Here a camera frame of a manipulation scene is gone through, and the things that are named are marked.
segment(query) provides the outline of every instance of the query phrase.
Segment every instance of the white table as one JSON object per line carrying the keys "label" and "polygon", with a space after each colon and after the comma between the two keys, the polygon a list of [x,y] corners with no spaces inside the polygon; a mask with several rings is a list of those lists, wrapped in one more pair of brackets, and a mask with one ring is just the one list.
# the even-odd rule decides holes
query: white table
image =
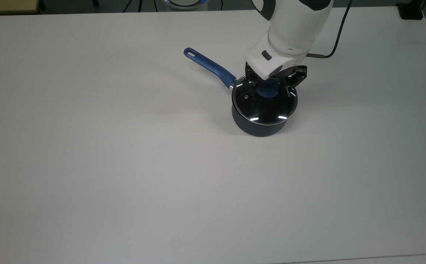
{"label": "white table", "polygon": [[[329,52],[334,9],[312,52]],[[0,16],[0,264],[426,254],[426,21],[352,8],[257,138],[230,92],[255,11]]]}

